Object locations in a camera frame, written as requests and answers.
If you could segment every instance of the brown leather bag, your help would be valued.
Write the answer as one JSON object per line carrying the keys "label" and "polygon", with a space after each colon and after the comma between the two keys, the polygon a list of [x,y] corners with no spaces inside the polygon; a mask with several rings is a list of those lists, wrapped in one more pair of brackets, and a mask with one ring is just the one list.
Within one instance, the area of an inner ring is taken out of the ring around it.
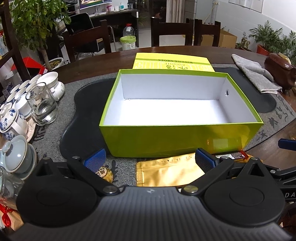
{"label": "brown leather bag", "polygon": [[296,68],[278,54],[270,53],[264,61],[264,67],[283,90],[295,86]]}

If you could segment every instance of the tree trunk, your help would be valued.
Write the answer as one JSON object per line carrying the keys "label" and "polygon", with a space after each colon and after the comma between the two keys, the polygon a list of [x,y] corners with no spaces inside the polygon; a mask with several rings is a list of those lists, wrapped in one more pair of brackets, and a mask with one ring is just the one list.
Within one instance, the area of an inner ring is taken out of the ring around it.
{"label": "tree trunk", "polygon": [[42,53],[43,55],[43,59],[44,59],[44,62],[45,62],[45,66],[47,68],[48,71],[51,71],[52,68],[50,66],[50,63],[48,61],[48,56],[47,56],[47,53],[46,53],[46,50],[44,48],[40,48],[40,52]]}

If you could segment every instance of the black mat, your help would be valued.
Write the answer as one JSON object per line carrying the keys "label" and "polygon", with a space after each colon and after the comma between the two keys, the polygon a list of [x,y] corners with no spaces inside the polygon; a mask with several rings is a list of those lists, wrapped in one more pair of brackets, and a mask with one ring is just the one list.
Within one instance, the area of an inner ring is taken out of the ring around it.
{"label": "black mat", "polygon": [[260,113],[268,113],[275,109],[276,101],[268,93],[260,93],[256,87],[249,81],[240,69],[236,68],[214,68],[216,72],[228,73],[236,82],[246,97],[254,106],[255,110]]}
{"label": "black mat", "polygon": [[86,159],[101,148],[106,150],[106,154],[110,153],[99,129],[99,122],[114,81],[98,80],[82,87],[75,94],[75,114],[59,144],[64,158],[75,155]]}

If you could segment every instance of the plastic bottle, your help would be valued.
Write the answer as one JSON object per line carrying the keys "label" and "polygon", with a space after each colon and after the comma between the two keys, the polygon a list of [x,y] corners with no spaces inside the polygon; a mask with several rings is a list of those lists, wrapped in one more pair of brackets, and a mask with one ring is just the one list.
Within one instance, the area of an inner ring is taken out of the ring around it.
{"label": "plastic bottle", "polygon": [[133,35],[133,33],[134,33],[134,29],[131,26],[131,23],[127,23],[126,27],[123,30],[123,36]]}

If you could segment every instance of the glass cup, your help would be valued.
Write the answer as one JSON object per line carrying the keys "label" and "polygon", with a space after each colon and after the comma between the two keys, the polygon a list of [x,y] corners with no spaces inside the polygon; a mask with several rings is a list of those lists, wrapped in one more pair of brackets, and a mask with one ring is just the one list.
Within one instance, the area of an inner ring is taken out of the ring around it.
{"label": "glass cup", "polygon": [[17,196],[24,185],[24,181],[0,167],[0,203],[13,209],[17,209]]}
{"label": "glass cup", "polygon": [[30,89],[26,94],[26,100],[32,108],[32,118],[37,125],[44,126],[57,118],[57,103],[46,83],[40,82]]}

